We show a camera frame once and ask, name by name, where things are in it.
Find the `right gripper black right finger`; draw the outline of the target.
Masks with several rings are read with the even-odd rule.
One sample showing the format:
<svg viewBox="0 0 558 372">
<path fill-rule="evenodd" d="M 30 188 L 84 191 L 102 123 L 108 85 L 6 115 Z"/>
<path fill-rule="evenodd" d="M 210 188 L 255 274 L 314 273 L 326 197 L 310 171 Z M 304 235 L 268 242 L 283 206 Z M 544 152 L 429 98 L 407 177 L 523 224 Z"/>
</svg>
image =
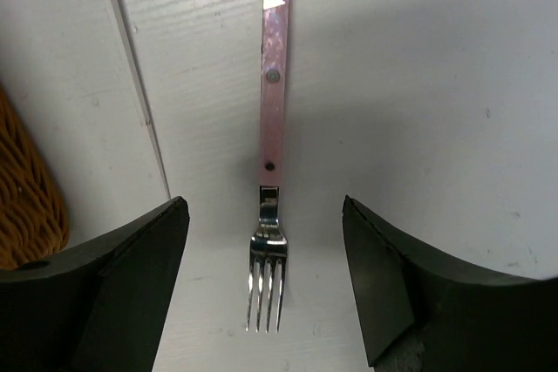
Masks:
<svg viewBox="0 0 558 372">
<path fill-rule="evenodd" d="M 506 274 L 343 206 L 350 279 L 376 371 L 554 371 L 557 281 Z"/>
</svg>

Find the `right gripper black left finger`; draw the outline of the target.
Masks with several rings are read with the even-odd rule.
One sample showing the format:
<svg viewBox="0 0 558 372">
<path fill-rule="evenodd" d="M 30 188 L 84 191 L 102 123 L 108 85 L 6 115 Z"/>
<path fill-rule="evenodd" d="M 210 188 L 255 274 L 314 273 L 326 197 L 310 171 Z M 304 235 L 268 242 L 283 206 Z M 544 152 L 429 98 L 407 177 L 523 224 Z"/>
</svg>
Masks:
<svg viewBox="0 0 558 372">
<path fill-rule="evenodd" d="M 189 226 L 176 197 L 128 224 L 1 272 L 3 371 L 150 371 Z"/>
</svg>

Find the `pink handled silver fork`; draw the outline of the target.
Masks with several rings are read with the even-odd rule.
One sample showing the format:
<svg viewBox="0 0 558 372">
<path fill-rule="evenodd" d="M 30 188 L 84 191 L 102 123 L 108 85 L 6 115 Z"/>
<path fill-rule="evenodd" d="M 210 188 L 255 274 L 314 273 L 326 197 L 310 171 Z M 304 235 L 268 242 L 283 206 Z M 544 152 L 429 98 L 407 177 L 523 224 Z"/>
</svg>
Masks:
<svg viewBox="0 0 558 372">
<path fill-rule="evenodd" d="M 246 329 L 281 323 L 288 241 L 280 226 L 280 189 L 288 70 L 290 0 L 262 0 L 258 224 L 249 242 Z"/>
</svg>

